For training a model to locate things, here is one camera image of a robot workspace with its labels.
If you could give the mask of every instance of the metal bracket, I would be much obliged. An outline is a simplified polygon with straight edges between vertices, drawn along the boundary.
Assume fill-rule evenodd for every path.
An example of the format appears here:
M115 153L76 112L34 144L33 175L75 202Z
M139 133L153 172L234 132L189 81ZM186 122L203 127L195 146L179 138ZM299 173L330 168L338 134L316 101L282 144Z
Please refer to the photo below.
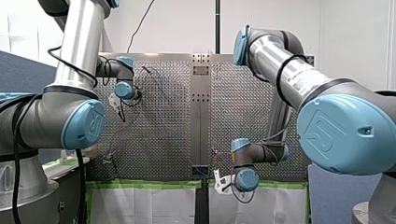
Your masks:
M193 75L200 76L208 76L209 75L209 66L194 66L192 68Z
M209 176L209 166L207 165L193 165L192 175L206 175Z

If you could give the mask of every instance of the metal pole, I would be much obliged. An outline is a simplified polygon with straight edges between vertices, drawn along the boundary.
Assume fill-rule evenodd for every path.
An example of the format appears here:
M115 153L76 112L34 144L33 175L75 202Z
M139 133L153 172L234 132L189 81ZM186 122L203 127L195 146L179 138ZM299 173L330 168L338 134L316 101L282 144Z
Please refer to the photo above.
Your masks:
M216 54L220 54L220 0L216 0Z

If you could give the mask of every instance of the pegboard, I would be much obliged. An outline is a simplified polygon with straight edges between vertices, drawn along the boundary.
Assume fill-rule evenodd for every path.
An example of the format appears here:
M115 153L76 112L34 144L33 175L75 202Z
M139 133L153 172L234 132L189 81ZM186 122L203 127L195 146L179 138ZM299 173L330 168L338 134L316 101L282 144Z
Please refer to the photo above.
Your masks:
M209 74L199 75L200 84L194 82L198 80L193 73L196 62L190 54L128 56L134 58L134 84L142 89L143 98L137 106L124 107L123 123L107 99L115 79L96 88L106 105L107 122L87 168L89 180L186 180L192 179L193 165L209 165L210 173L220 168L227 175L233 167L231 141L247 137L255 142L264 137L273 88L246 67L233 65L232 56L211 55ZM196 93L201 87L207 100L198 106ZM300 149L295 123L293 114L287 137L290 160L277 167L257 164L261 179L304 180L309 160Z
M190 60L136 60L134 66L134 84L143 98L123 107L125 123L108 104L116 80L96 88L106 104L106 127L88 178L191 179Z
M219 169L229 174L233 169L231 142L248 138L252 143L261 141L266 132L274 88L260 82L242 66L233 65L226 56L217 57L212 64L211 122L209 127L210 170ZM290 159L278 166L255 164L260 179L278 181L306 180L310 160L305 156L296 133L297 114L292 111L287 134Z

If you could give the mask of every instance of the blue joint cap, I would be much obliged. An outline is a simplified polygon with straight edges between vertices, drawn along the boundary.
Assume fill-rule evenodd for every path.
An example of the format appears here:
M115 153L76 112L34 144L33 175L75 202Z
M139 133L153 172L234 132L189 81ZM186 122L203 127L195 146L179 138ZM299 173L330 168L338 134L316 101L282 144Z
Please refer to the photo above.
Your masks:
M333 173L376 175L396 163L395 123L359 97L328 94L308 102L297 133L309 159Z
M116 96L122 100L131 100L134 98L136 90L128 83L121 81L117 83L114 93L116 93Z
M0 104L5 101L20 97L20 96L30 95L30 94L32 94L32 93L29 93L29 92L0 92Z
M120 0L110 0L108 1L110 6L113 8L119 7L120 6Z
M231 142L231 150L236 151L248 145L250 145L250 141L247 138L237 138Z
M233 45L233 62L236 65L246 65L247 57L247 32L246 28L240 30Z
M253 191L259 186L259 176L252 169L243 169L236 175L235 185L241 192Z
M119 56L117 57L117 60L128 66L129 68L133 69L134 68L134 60L130 57L126 56Z
M105 127L105 107L100 101L87 100L69 116L62 130L61 143L65 149L93 146Z

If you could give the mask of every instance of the white wall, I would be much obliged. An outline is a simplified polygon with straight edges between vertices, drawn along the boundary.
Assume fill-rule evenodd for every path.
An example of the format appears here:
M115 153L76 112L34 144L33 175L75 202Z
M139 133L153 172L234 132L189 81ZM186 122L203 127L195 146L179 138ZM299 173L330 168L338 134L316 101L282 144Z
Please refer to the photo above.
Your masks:
M318 57L319 0L223 0L221 6L221 52L233 53L237 32L249 24L263 29L293 32L305 54Z
M125 52L131 34L151 0L120 0L105 21L115 52ZM284 29L299 36L308 54L318 56L319 0L222 0L221 53L233 53L237 32L247 23ZM132 52L215 51L215 1L155 1Z
M0 6L0 50L56 65L47 50L61 45L63 33L38 1L0 0Z
M319 69L372 90L389 87L393 0L322 0Z
M120 0L105 21L115 52L126 52L151 0ZM134 38L131 52L208 52L214 48L213 0L157 0Z

